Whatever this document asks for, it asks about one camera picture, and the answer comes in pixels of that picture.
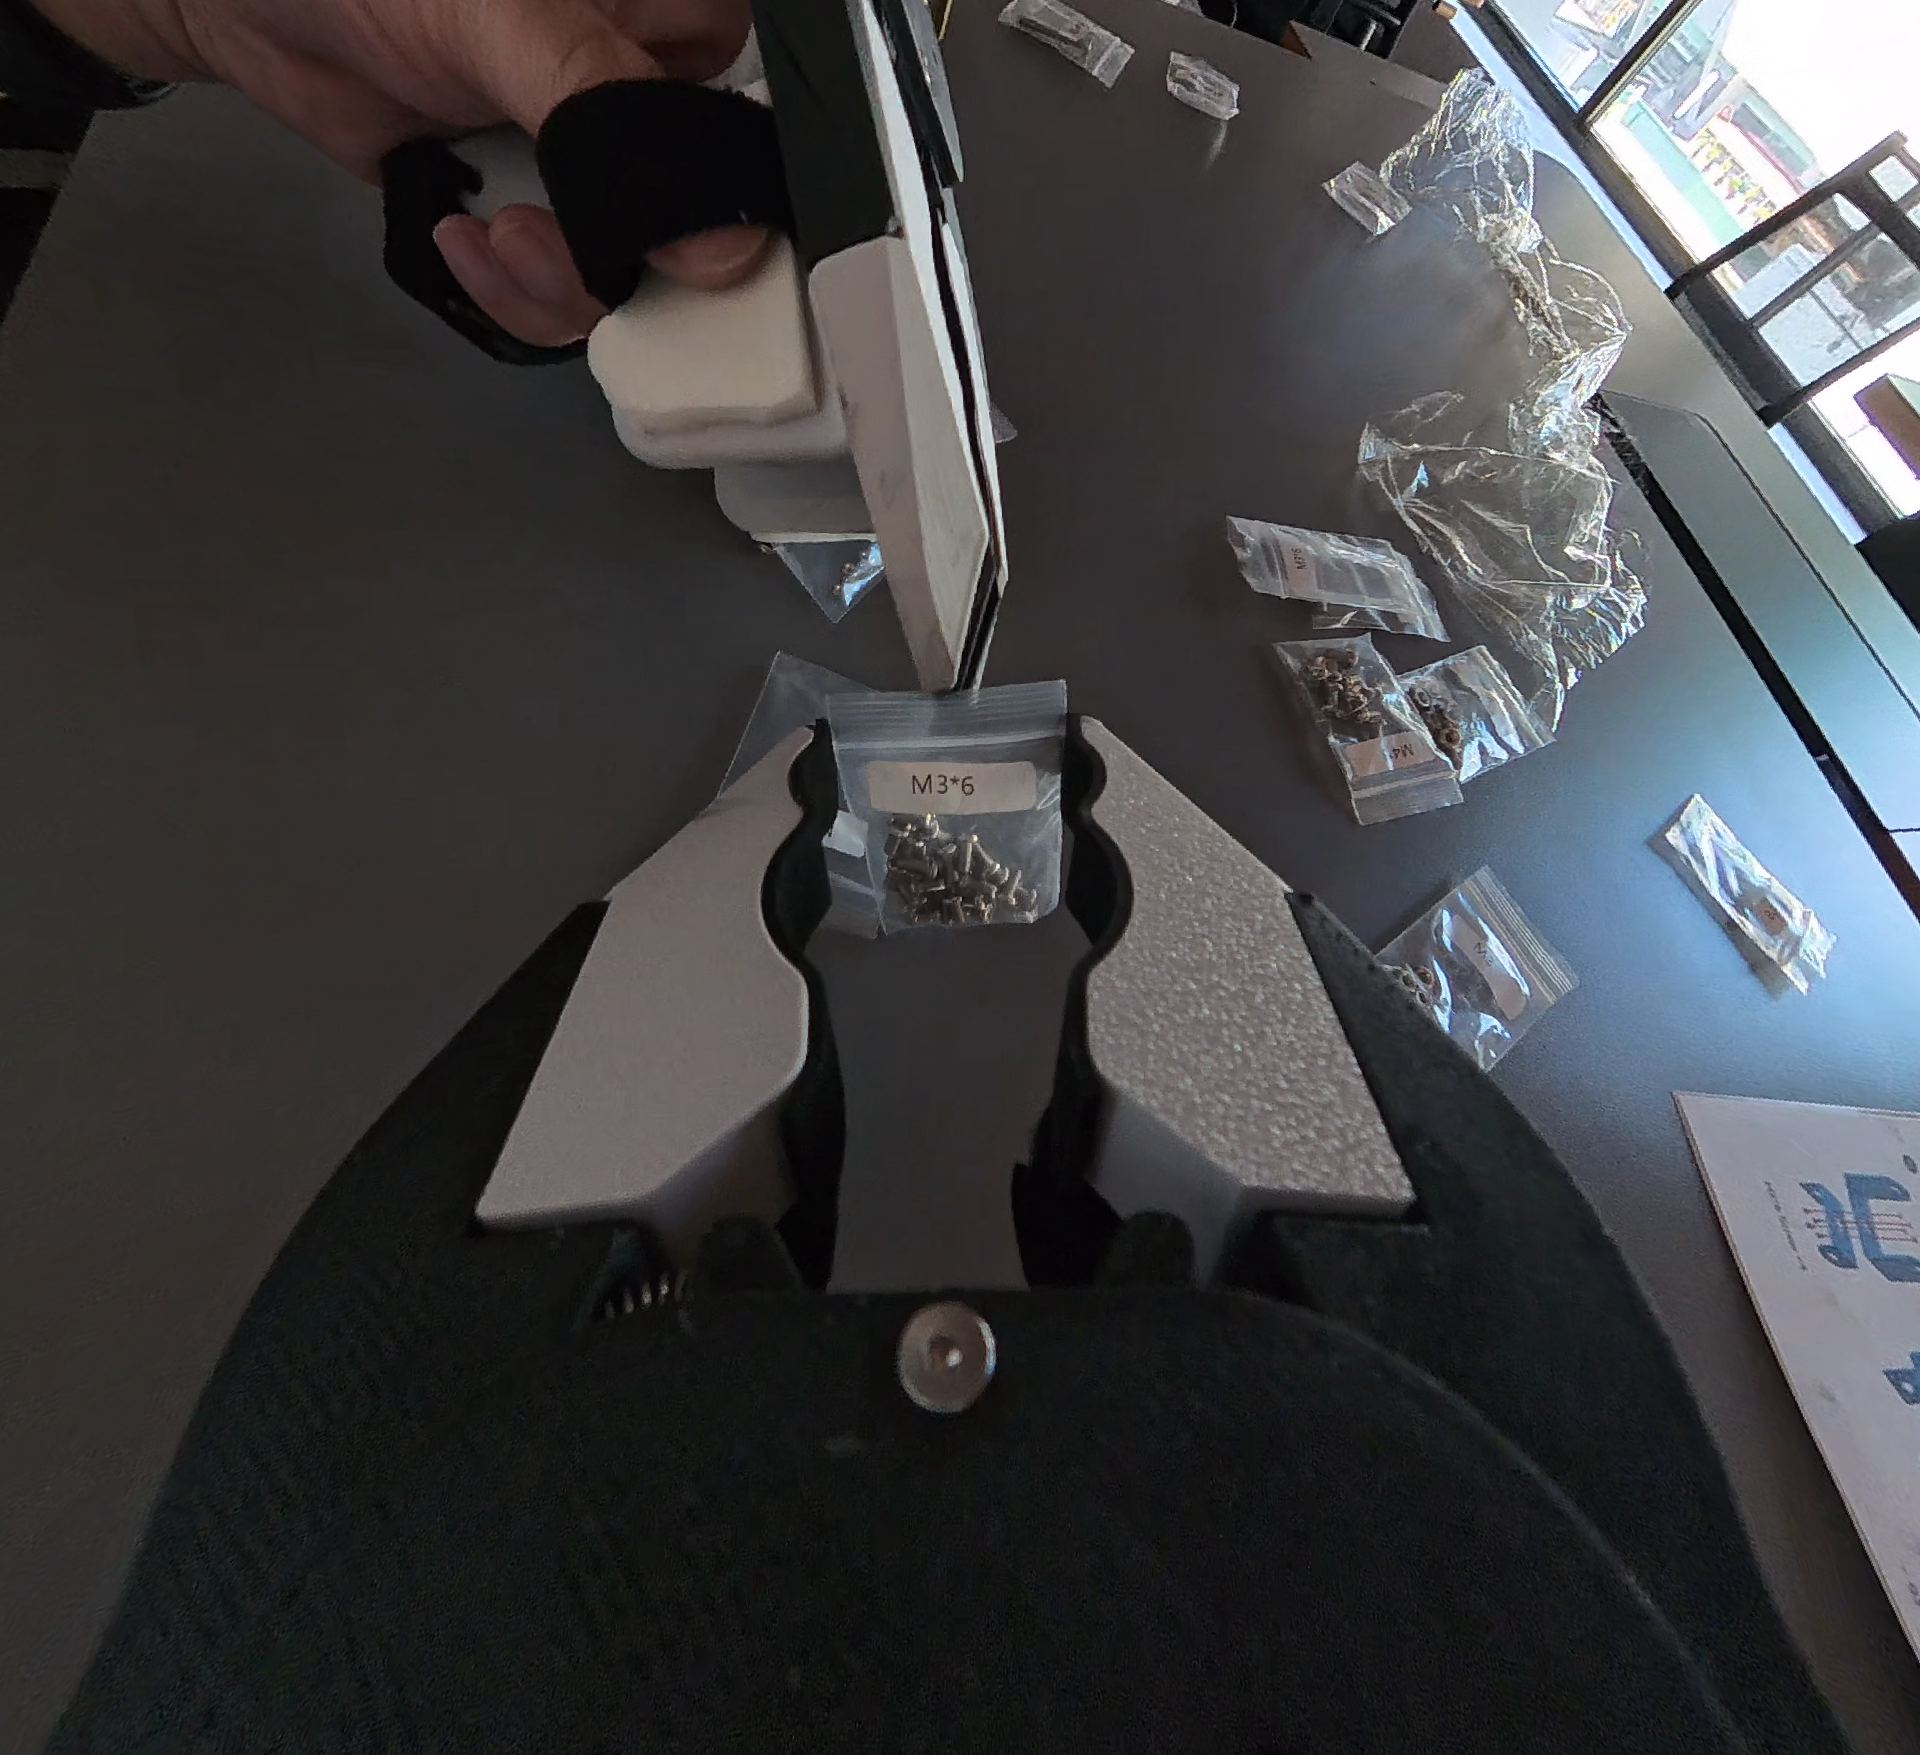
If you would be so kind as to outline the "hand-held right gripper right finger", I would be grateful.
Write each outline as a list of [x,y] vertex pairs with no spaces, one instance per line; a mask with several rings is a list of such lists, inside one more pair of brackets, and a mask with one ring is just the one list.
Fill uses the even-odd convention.
[[1413,1186],[1289,884],[1088,716],[1066,718],[1064,833],[1086,952],[1023,1161],[1023,1282],[1093,1282],[1145,1210],[1200,1279],[1269,1210],[1405,1221]]

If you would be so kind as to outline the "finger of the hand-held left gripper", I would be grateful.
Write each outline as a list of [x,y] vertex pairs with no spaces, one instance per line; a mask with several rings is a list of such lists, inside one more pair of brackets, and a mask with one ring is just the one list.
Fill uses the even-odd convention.
[[996,443],[963,244],[853,244],[811,269],[809,300],[919,683],[978,686],[996,624]]
[[925,689],[946,692],[983,683],[1011,580],[983,331],[951,188],[926,201],[926,244],[913,249],[913,265],[926,307],[926,389],[913,398],[926,608],[913,627],[913,669]]

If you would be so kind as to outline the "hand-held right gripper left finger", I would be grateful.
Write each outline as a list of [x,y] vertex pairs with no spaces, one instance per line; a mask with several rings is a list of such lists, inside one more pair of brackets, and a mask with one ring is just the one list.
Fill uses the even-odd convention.
[[481,1225],[626,1221],[688,1267],[757,1218],[823,1282],[840,1074],[804,952],[834,814],[831,741],[802,725],[608,893]]

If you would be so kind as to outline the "clear bag of silver screws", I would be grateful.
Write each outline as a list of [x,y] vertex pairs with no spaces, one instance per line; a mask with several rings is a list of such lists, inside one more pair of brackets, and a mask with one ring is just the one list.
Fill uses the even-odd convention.
[[844,848],[879,934],[1028,928],[1064,885],[1064,681],[827,699]]

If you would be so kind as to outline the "dark grey desk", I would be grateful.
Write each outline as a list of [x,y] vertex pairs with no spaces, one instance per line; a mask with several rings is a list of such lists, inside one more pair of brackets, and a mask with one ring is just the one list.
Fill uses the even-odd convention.
[[[1424,111],[1152,0],[1118,83],[956,0],[946,81],[1001,458],[991,683],[1066,681],[1369,948],[1491,868],[1577,990],[1497,1065],[1621,1240],[1859,1753],[1916,1665],[1746,1305],[1676,1093],[1916,1109],[1916,920],[1637,483],[1646,624],[1555,743],[1357,828],[1228,516],[1390,533],[1369,417],[1520,336],[1419,217],[1325,196]],[[1167,56],[1235,81],[1212,123]],[[237,98],[89,130],[2,325],[2,1753],[38,1753],[230,1325],[313,1196],[563,920],[702,809],[827,624],[647,473],[589,375],[404,304],[370,195]],[[1771,991],[1648,848],[1688,795],[1835,934]]]

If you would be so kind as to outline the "crumpled clear plastic wrap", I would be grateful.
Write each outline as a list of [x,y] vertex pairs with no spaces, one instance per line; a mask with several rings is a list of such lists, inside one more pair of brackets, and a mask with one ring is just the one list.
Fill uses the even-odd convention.
[[1429,392],[1364,421],[1357,473],[1520,665],[1528,710],[1555,731],[1580,678],[1646,623],[1637,535],[1615,524],[1621,487],[1591,402],[1548,386],[1484,430],[1464,417],[1458,392]]
[[1618,290],[1561,259],[1534,214],[1534,143],[1517,98],[1480,67],[1458,71],[1428,123],[1377,162],[1377,180],[1480,249],[1543,367],[1546,401],[1588,406],[1631,325]]

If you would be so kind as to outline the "white printed instruction sheet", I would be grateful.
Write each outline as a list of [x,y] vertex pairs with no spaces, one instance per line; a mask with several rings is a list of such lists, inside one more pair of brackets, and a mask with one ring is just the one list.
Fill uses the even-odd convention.
[[1676,1094],[1746,1295],[1916,1646],[1916,1117]]

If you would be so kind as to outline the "large glass window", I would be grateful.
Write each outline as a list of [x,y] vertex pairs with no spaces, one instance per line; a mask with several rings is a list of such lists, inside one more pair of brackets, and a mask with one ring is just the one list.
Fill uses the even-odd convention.
[[1761,430],[1863,541],[1916,516],[1916,0],[1491,0]]

